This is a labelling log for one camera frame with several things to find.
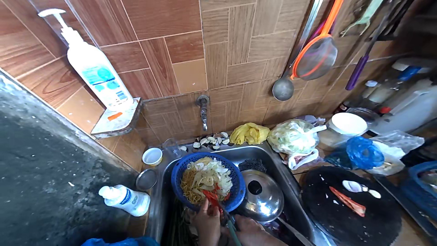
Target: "orange mesh strainer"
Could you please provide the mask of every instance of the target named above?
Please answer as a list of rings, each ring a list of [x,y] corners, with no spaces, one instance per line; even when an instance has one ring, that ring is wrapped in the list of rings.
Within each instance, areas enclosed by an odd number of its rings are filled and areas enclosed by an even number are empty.
[[[335,0],[319,36],[311,40],[299,53],[293,64],[291,79],[313,80],[325,75],[334,65],[338,50],[329,30],[341,8],[343,0]]]

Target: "noodle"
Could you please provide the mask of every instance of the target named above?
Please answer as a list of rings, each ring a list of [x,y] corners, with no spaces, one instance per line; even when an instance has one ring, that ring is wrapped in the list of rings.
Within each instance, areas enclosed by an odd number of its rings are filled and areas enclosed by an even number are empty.
[[[207,165],[209,162],[211,162],[212,159],[210,157],[204,157],[196,162],[194,164],[188,164],[187,169],[182,174],[182,180],[180,182],[180,187],[184,192],[184,196],[195,205],[199,205],[203,202],[205,196],[202,194],[201,187],[203,186],[202,183],[196,183],[193,185],[194,182],[194,176],[198,172],[195,164],[203,162],[205,165]],[[225,199],[225,196],[217,195],[219,201],[223,201]]]

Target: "blue plastic bag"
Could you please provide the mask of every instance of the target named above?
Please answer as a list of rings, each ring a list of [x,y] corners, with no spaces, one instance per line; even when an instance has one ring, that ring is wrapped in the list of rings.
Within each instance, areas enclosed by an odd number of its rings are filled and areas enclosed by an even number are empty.
[[[324,159],[327,163],[345,169],[372,169],[384,163],[384,155],[372,140],[353,137]]]
[[[82,244],[82,246],[159,246],[159,244],[150,237],[128,238],[121,242],[106,243],[103,239],[91,238]]]

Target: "white bottle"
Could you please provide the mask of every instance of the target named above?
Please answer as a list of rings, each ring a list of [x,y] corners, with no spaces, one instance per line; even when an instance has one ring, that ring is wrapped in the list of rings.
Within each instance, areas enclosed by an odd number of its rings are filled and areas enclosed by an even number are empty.
[[[106,55],[95,46],[83,41],[79,33],[68,27],[61,17],[62,9],[47,9],[38,15],[53,14],[61,23],[61,34],[68,42],[67,58],[96,96],[111,111],[124,111],[133,104],[133,98],[121,81]]]
[[[133,191],[123,185],[100,188],[99,195],[105,199],[105,204],[118,207],[139,217],[147,213],[150,205],[150,196],[146,193]]]

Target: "stainless steel sink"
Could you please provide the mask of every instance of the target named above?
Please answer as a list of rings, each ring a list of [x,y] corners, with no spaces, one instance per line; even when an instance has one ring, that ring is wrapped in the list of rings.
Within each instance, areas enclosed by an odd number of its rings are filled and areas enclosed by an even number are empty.
[[[191,144],[185,144],[184,146],[188,148],[188,153],[184,153],[184,155],[192,153]],[[308,218],[299,199],[300,187],[298,182],[287,166],[282,163],[280,156],[271,149],[266,141],[258,145],[248,145],[247,143],[234,145],[232,147],[225,145],[218,151],[201,148],[198,152],[213,152],[219,154],[236,165],[247,159],[261,159],[267,168],[268,175],[279,184],[284,193],[284,213],[287,218],[289,218],[290,224],[317,246],[335,245],[333,241],[323,234]],[[158,182],[150,192],[150,214],[146,235],[154,238],[157,242],[161,242],[169,204],[173,202],[175,197],[171,187],[170,177],[176,162],[177,159],[172,159],[170,155],[164,151],[162,162],[156,166],[159,177]],[[295,243],[296,244],[293,245],[301,245],[297,239]]]

